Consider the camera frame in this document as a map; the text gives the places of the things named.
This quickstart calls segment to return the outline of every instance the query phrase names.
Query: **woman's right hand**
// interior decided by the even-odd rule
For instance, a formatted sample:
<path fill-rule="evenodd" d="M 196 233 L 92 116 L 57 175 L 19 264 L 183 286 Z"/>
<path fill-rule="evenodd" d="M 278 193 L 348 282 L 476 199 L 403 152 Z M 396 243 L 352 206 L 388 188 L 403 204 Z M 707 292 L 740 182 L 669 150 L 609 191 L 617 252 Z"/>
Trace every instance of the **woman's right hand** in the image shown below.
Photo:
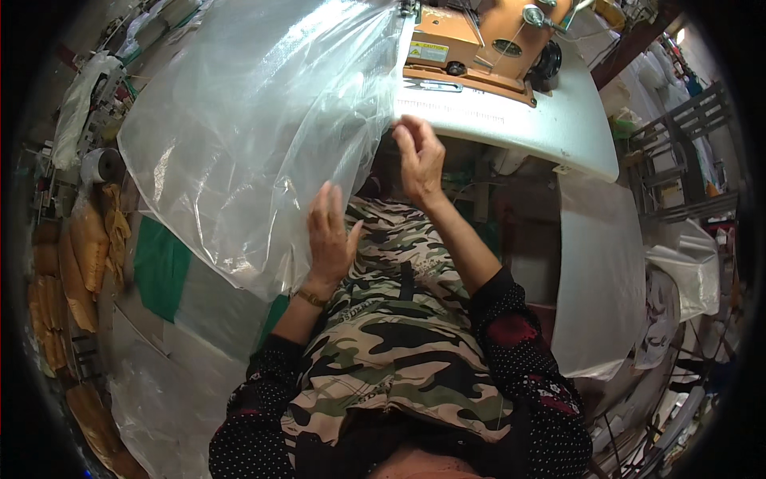
<path fill-rule="evenodd" d="M 446 199 L 441 189 L 444 145 L 430 124 L 412 115 L 394 123 L 394 139 L 401 153 L 401 183 L 404 192 L 420 209 Z"/>

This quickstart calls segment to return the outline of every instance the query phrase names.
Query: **wooden beam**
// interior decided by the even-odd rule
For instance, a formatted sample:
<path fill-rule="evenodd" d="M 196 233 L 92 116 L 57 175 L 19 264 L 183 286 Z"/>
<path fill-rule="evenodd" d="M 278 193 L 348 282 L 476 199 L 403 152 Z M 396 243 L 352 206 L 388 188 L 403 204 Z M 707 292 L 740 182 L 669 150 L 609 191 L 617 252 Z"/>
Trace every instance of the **wooden beam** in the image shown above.
<path fill-rule="evenodd" d="M 659 37 L 681 13 L 675 0 L 660 0 L 659 12 L 654 23 L 639 21 L 617 43 L 617 45 L 591 71 L 596 89 L 607 86 L 628 64 Z"/>

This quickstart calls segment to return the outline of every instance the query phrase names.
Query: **black polka dot sleeve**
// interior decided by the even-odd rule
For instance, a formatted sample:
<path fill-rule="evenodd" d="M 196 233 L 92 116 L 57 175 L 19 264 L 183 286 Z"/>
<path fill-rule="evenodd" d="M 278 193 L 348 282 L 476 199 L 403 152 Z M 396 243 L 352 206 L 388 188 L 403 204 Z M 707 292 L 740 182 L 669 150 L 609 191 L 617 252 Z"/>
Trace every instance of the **black polka dot sleeve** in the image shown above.
<path fill-rule="evenodd" d="M 473 334 L 498 390 L 528 414 L 527 477 L 581 477 L 592 454 L 583 406 L 572 382 L 558 372 L 524 288 L 503 268 L 471 299 Z"/>
<path fill-rule="evenodd" d="M 297 392 L 303 346 L 269 335 L 250 359 L 247 381 L 231 393 L 226 421 L 210 441 L 214 479 L 293 478 L 280 419 Z"/>

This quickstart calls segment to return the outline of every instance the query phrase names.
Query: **woman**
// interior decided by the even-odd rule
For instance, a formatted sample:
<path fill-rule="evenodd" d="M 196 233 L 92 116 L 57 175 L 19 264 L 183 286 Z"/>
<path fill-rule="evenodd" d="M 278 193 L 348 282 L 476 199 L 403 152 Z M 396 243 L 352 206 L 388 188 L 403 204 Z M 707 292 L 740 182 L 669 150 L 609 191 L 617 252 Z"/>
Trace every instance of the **woman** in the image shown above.
<path fill-rule="evenodd" d="M 430 125 L 394 138 L 416 208 L 353 198 L 347 236 L 321 188 L 311 271 L 231 395 L 213 477 L 581 476 L 582 403 L 524 290 L 444 195 Z"/>

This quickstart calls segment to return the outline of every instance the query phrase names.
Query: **gold wristwatch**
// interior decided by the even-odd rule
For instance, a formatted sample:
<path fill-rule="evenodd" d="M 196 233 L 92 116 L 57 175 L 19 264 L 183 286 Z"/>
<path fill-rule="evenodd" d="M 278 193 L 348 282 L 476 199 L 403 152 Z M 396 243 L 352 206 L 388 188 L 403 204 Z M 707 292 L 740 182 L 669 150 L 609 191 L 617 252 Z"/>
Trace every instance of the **gold wristwatch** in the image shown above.
<path fill-rule="evenodd" d="M 303 288 L 298 290 L 298 296 L 311 303 L 313 306 L 325 307 L 329 300 L 320 300 L 318 296 L 310 291 L 306 291 Z"/>

